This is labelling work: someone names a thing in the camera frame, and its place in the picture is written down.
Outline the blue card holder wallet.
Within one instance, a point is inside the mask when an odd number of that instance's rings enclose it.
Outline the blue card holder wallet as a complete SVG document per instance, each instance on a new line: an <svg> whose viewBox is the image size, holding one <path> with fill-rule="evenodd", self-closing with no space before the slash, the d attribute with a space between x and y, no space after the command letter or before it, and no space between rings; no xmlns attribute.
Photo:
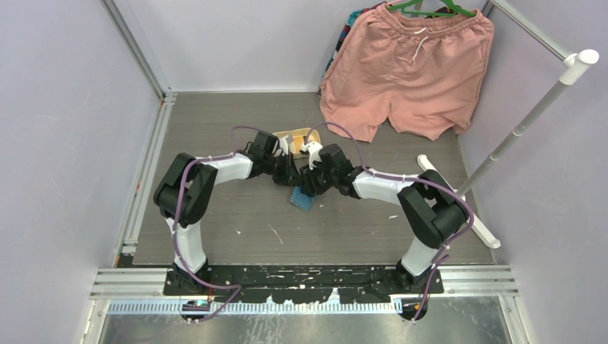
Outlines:
<svg viewBox="0 0 608 344"><path fill-rule="evenodd" d="M293 192L290 196L290 203L293 206L296 206L303 211L309 211L312 208L314 201L315 197L304 194L301 187L296 186L293 188Z"/></svg>

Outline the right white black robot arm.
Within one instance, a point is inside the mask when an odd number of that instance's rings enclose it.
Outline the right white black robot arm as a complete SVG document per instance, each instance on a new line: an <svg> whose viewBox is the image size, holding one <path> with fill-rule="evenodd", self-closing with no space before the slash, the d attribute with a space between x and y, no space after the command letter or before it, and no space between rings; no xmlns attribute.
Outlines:
<svg viewBox="0 0 608 344"><path fill-rule="evenodd" d="M300 169L302 195L314 198L334 188L343 196L402 208L414 238L396 263L394 279L403 292L418 293L436 267L441 248L470 223L470 206L431 170L419 176L400 176L354 166L336 144L306 143L300 151L309 160Z"/></svg>

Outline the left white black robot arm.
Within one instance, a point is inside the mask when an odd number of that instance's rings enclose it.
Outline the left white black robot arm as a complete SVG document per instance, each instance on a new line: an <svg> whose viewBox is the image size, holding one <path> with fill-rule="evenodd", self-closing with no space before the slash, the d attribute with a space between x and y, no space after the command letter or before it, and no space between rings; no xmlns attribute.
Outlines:
<svg viewBox="0 0 608 344"><path fill-rule="evenodd" d="M171 230L174 263L167 274L167 295L199 296L211 286L209 261L201 241L201 219L216 185L272 176L278 185L292 186L299 174L289 134L260 131L242 150L224 156L196 158L178 154L161 179L153 202Z"/></svg>

